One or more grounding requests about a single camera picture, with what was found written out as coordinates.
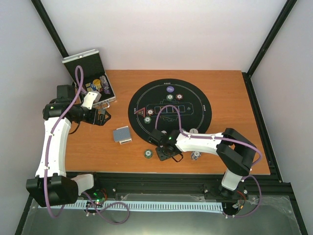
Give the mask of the green poker chip stack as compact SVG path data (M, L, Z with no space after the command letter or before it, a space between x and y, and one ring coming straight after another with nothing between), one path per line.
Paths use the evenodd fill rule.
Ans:
M147 149L147 150L144 151L144 157L146 159L150 159L152 156L153 156L153 151L152 150Z

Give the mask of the brown chip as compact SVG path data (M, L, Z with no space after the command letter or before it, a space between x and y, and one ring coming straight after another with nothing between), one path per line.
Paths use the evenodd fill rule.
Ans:
M183 95L182 94L177 94L176 95L176 99L177 100L182 100L183 99Z
M151 115L153 115L153 114L154 114L153 109L148 109L148 110L147 110L147 115L151 116Z

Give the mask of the red triangular all-in button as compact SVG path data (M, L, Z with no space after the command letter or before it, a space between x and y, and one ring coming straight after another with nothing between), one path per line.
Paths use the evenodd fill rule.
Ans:
M136 115L140 115L142 117L146 117L146 108L143 107L135 112Z

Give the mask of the purple small blind button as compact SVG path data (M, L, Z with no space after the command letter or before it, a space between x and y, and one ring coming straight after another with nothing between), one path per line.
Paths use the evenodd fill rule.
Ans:
M168 93L173 93L174 90L175 90L175 88L174 88L173 86L168 86L168 87L166 88L166 91L167 91Z

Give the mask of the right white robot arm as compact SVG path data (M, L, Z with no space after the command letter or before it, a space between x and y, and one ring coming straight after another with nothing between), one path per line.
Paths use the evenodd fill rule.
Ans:
M221 187L235 191L241 180L247 177L259 150L244 136L232 128L216 134L195 134L174 130L165 134L154 129L148 142L156 146L161 161L183 156L184 152L200 152L217 155L226 166Z

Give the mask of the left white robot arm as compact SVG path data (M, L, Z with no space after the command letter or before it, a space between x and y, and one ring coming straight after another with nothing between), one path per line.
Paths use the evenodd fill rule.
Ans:
M74 178L67 177L65 156L67 138L72 123L82 122L103 126L111 115L100 113L93 104L101 94L87 92L81 98L71 85L57 86L57 97L43 109L45 140L39 167L33 179L26 181L26 189L41 207L73 204L82 192L98 196L102 185L87 173Z

